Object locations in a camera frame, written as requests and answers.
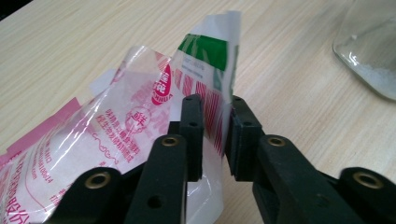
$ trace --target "white plastic bag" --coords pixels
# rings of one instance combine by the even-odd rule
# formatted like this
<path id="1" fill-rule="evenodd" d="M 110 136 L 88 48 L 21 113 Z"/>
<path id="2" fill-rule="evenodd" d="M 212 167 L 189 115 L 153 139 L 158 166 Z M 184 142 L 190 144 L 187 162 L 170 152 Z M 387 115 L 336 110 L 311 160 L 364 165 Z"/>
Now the white plastic bag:
<path id="1" fill-rule="evenodd" d="M 204 102 L 203 178 L 188 184 L 187 221 L 213 223 L 222 209 L 221 159 L 226 141 L 239 44 L 240 13 L 206 16 L 186 35 L 170 62 L 171 120 L 181 99 L 199 93 Z"/>

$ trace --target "table surface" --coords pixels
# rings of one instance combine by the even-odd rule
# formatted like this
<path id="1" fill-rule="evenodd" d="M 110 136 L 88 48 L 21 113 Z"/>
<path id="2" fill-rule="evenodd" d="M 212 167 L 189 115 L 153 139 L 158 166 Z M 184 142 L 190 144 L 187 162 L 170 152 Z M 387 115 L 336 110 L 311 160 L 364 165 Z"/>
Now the table surface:
<path id="1" fill-rule="evenodd" d="M 173 55 L 205 15 L 242 12 L 234 94 L 266 133 L 288 137 L 320 171 L 361 166 L 396 182 L 396 104 L 332 52 L 352 1 L 35 0 L 0 22 L 0 150 L 117 68 L 127 49 Z M 250 183 L 223 166 L 217 223 L 262 223 Z"/>

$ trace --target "plastic bag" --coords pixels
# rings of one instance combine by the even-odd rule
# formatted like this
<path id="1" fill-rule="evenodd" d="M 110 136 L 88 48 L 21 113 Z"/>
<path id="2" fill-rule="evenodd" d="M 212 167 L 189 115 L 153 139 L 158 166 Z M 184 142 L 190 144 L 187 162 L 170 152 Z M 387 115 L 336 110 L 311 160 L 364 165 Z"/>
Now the plastic bag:
<path id="1" fill-rule="evenodd" d="M 43 222 L 87 170 L 107 166 L 125 173 L 146 161 L 168 128 L 170 104 L 155 98 L 169 94 L 168 62 L 146 47 L 131 49 L 105 91 L 5 164 L 2 222 Z M 166 88 L 158 91 L 159 83 Z"/>
<path id="2" fill-rule="evenodd" d="M 199 93 L 204 102 L 203 178 L 188 183 L 188 223 L 213 223 L 222 208 L 221 159 L 228 131 L 238 53 L 240 13 L 206 16 L 186 35 L 170 62 L 171 120 L 181 99 Z"/>
<path id="3" fill-rule="evenodd" d="M 2 222 L 43 222 L 87 170 L 107 166 L 125 173 L 146 161 L 169 119 L 180 120 L 181 99 L 199 93 L 205 116 L 204 174 L 188 185 L 187 222 L 213 223 L 223 206 L 221 158 L 239 23 L 238 12 L 206 17 L 172 62 L 146 47 L 131 49 L 108 88 L 30 147 L 3 158 L 12 157 L 0 170 Z"/>

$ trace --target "clear plastic container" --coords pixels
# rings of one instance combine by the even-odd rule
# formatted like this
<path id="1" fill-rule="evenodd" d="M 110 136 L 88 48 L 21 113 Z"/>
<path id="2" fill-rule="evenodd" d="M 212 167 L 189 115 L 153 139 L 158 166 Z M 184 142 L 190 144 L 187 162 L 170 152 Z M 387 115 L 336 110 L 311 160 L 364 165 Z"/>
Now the clear plastic container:
<path id="1" fill-rule="evenodd" d="M 375 91 L 396 100 L 396 0 L 355 0 L 332 47 Z"/>

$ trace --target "wooden table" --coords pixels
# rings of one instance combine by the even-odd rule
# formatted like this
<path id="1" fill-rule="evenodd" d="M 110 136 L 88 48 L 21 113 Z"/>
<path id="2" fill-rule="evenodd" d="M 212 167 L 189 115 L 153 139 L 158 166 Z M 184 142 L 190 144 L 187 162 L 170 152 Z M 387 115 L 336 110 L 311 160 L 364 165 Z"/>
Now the wooden table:
<path id="1" fill-rule="evenodd" d="M 172 55 L 205 15 L 242 11 L 234 94 L 266 133 L 288 137 L 322 172 L 361 166 L 396 182 L 396 104 L 373 93 L 332 52 L 352 1 L 35 0 L 0 22 L 0 150 L 117 68 L 127 49 Z M 251 184 L 224 162 L 217 223 L 262 223 Z"/>

